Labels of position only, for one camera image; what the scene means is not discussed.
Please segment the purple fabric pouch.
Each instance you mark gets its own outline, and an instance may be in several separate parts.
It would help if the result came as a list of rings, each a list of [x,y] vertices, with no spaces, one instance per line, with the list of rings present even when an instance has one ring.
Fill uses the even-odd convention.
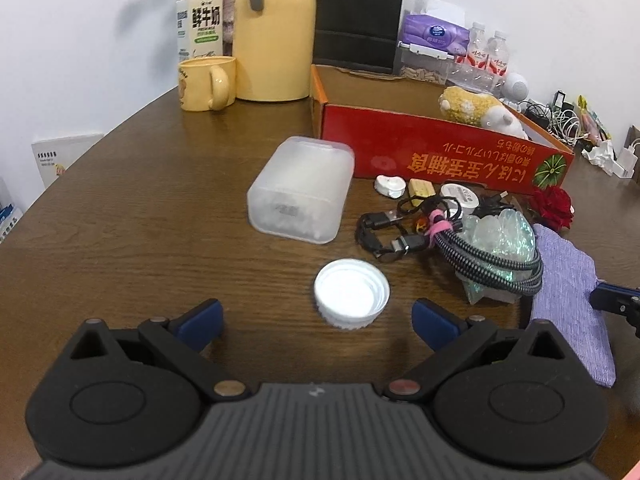
[[[599,284],[593,258],[558,233],[534,225],[544,264],[542,287],[534,297],[532,318],[551,321],[591,378],[611,388],[616,369],[603,314],[593,310],[589,296]]]

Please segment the white bottle cap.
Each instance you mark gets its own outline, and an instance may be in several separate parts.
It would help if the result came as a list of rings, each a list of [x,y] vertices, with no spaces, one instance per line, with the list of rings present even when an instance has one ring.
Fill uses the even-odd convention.
[[[359,259],[327,263],[314,279],[319,314],[341,330],[372,324],[390,300],[390,283],[376,266]]]

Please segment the red fabric rose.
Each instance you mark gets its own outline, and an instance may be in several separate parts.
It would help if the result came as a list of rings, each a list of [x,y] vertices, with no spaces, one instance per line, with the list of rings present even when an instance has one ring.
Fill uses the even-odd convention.
[[[574,212],[570,196],[559,185],[538,188],[530,196],[529,207],[539,223],[554,232],[569,229],[573,223]]]

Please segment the iridescent plastic bag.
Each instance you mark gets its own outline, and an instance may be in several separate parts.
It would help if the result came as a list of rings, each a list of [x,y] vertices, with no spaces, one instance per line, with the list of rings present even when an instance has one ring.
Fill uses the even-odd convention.
[[[483,218],[469,214],[462,220],[459,233],[462,240],[493,256],[517,262],[533,260],[536,236],[525,217],[515,209],[505,209],[498,216]],[[472,282],[458,273],[466,298],[470,304],[477,304],[483,298],[513,304],[521,294],[491,288]]]

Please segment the translucent plastic box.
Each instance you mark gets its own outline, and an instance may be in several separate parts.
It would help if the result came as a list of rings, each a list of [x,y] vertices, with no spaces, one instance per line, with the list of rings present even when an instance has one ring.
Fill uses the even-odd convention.
[[[274,151],[247,191],[257,231],[328,244],[340,229],[355,154],[340,142],[291,136]]]

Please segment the yellow white plush sheep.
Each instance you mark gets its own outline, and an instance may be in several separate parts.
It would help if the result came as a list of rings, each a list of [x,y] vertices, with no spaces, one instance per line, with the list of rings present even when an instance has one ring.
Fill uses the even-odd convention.
[[[516,116],[494,96],[472,93],[457,86],[447,87],[438,98],[440,111],[450,122],[458,122],[527,140]]]

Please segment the white power strip charger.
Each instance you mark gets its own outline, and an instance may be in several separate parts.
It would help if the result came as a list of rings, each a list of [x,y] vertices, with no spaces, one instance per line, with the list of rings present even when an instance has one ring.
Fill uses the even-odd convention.
[[[634,140],[626,148],[620,151],[620,154],[612,163],[612,174],[621,179],[631,179],[634,176],[634,168],[638,162],[636,148],[638,148],[640,139]]]

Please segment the yellow eraser block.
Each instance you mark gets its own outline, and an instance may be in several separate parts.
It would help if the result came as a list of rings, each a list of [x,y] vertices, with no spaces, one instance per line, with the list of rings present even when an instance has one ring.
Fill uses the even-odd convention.
[[[422,179],[410,179],[407,191],[413,207],[419,207],[424,200],[436,194],[434,185],[430,181]]]

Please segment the colourful snack packet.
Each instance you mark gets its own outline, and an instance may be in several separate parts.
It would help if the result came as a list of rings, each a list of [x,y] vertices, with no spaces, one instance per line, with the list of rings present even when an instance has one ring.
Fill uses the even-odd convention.
[[[598,115],[589,107],[588,102],[581,94],[577,98],[577,115],[582,128],[582,137],[592,145],[598,146],[602,142],[610,140],[611,135],[606,131]]]

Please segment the red cardboard box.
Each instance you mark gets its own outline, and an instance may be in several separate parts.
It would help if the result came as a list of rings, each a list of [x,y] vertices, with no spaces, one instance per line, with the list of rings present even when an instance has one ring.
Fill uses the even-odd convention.
[[[524,195],[559,185],[573,152],[526,117],[526,139],[450,122],[438,84],[333,66],[311,69],[317,138],[348,145],[357,178],[459,182]]]

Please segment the white robot toy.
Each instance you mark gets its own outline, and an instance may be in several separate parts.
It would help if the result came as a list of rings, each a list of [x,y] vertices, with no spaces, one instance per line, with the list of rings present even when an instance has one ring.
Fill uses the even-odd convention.
[[[529,95],[528,82],[521,74],[509,72],[503,79],[500,92],[503,102],[515,104],[524,102]]]

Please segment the yellow mug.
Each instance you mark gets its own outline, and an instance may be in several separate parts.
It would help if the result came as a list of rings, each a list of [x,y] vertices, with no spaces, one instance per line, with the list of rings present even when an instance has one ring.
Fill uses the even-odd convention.
[[[201,56],[178,65],[180,106],[186,112],[219,112],[236,97],[233,56]]]

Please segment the water bottle left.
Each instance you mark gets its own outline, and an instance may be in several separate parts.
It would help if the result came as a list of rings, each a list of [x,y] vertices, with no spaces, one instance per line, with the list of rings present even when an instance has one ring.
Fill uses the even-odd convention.
[[[487,63],[487,41],[485,25],[474,22],[470,29],[470,40],[464,55],[456,58],[451,72],[452,80],[457,84],[475,84],[484,72]]]

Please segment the clear snack container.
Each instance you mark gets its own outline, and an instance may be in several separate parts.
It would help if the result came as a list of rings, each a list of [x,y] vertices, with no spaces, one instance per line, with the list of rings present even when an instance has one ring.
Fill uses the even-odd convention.
[[[399,75],[431,84],[446,84],[454,57],[420,44],[398,44]]]

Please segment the yellow thermos jug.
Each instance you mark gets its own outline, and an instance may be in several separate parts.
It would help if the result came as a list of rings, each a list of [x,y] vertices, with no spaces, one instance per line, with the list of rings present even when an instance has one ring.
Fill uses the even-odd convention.
[[[317,0],[235,0],[236,96],[290,102],[309,96]]]

